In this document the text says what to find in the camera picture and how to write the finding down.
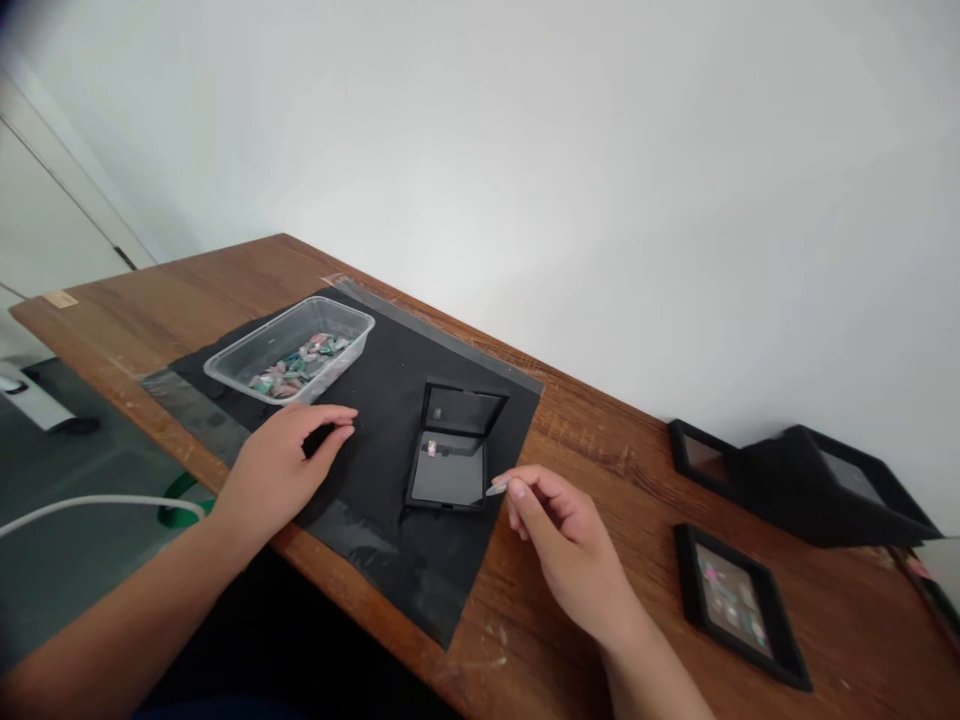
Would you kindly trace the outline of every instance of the white cable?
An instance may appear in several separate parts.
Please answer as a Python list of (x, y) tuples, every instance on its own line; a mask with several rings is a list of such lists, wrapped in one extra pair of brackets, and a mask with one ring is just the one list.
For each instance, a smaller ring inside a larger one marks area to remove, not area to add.
[(44, 515), (55, 513), (57, 510), (65, 510), (68, 507), (77, 507), (78, 505), (99, 505), (101, 503), (114, 505), (159, 505), (161, 507), (176, 507), (183, 510), (189, 510), (197, 516), (198, 520), (203, 520), (207, 516), (203, 508), (196, 503), (186, 500), (177, 500), (174, 498), (158, 498), (148, 495), (83, 495), (78, 498), (61, 500), (60, 502), (47, 505), (32, 513), (27, 513), (21, 518), (7, 523), (0, 527), (0, 538), (9, 535), (14, 530), (19, 530), (24, 525), (32, 523), (34, 520), (42, 518)]

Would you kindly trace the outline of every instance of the forearm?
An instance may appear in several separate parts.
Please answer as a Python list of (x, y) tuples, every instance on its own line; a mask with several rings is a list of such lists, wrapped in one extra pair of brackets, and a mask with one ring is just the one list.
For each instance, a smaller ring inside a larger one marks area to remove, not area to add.
[(10, 717), (129, 717), (259, 549), (208, 518), (2, 680)]
[(625, 632), (600, 654), (618, 720), (710, 720), (713, 713), (680, 658), (637, 601)]

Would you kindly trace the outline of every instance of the tilted black frame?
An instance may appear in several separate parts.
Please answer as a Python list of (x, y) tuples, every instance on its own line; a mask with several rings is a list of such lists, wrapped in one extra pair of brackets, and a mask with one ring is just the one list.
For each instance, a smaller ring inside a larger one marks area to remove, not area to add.
[[(734, 550), (715, 537), (688, 523), (675, 525), (677, 561), (680, 566), (680, 591), (683, 597), (683, 613), (687, 620), (723, 645), (728, 650), (747, 660), (771, 677), (798, 690), (813, 692), (813, 683), (800, 648), (793, 637), (790, 620), (787, 618), (777, 583), (766, 567)], [(750, 647), (736, 635), (714, 623), (707, 614), (707, 601), (697, 562), (697, 545), (719, 555), (744, 570), (753, 581), (760, 615), (766, 626), (767, 638), (773, 659), (756, 648)]]

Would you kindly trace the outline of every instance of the gray floor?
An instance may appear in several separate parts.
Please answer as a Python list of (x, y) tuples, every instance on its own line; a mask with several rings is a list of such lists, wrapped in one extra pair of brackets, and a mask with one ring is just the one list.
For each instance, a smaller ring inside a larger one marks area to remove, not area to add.
[[(0, 525), (58, 500), (100, 493), (160, 495), (182, 469), (59, 360), (35, 367), (41, 386), (92, 435), (47, 435), (0, 396)], [(210, 497), (199, 487), (185, 498)], [(71, 508), (0, 538), (0, 673), (15, 665), (179, 531), (156, 509)]]

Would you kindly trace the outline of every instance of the clear plastic box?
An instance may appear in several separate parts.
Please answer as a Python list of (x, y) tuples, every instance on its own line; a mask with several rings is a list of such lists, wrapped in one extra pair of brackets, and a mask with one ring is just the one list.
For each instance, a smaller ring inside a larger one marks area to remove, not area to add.
[[(356, 362), (375, 324), (372, 317), (359, 310), (325, 297), (309, 297), (218, 352), (203, 364), (203, 371), (214, 380), (270, 405), (289, 405), (293, 402), (309, 405)], [(351, 343), (300, 392), (288, 398), (274, 398), (250, 387), (254, 376), (281, 358), (297, 352), (311, 335), (319, 332), (344, 337)]]

